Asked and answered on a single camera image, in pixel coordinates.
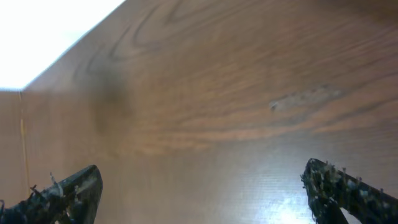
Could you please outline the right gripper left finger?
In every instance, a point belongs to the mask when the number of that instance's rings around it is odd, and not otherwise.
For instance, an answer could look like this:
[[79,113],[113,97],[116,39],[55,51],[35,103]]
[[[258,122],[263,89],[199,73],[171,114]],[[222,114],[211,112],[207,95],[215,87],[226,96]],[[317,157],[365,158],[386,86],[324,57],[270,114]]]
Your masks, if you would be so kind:
[[6,208],[1,201],[2,224],[93,224],[101,200],[103,181],[96,165],[90,165],[41,191],[31,187],[26,200]]

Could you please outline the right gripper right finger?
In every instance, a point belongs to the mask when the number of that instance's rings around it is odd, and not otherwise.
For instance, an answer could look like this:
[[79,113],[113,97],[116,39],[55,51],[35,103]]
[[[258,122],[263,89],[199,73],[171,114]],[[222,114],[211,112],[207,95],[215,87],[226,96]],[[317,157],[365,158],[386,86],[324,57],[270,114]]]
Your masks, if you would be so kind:
[[360,223],[397,224],[397,199],[334,165],[311,158],[300,176],[316,223],[347,223],[342,209]]

